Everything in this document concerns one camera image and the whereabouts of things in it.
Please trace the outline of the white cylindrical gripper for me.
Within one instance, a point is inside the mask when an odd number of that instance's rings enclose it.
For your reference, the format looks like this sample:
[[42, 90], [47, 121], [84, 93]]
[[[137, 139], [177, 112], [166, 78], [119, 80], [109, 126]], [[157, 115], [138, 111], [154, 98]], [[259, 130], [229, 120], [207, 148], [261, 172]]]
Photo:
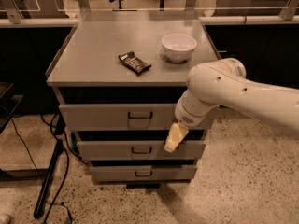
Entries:
[[188, 134], [188, 127], [199, 125], [216, 107], [216, 105], [199, 100], [189, 90], [186, 90], [176, 104], [175, 117], [178, 122], [171, 125], [164, 149], [167, 152], [173, 152]]

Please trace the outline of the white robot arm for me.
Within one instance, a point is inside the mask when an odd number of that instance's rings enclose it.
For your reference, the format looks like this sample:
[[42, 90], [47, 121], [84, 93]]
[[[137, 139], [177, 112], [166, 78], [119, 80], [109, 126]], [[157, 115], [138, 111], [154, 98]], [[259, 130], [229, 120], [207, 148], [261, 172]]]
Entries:
[[176, 104], [177, 121], [165, 141], [168, 152], [174, 151], [189, 129], [219, 105], [299, 138], [299, 90], [247, 80], [246, 69], [237, 59], [196, 65], [189, 71], [186, 85], [187, 90]]

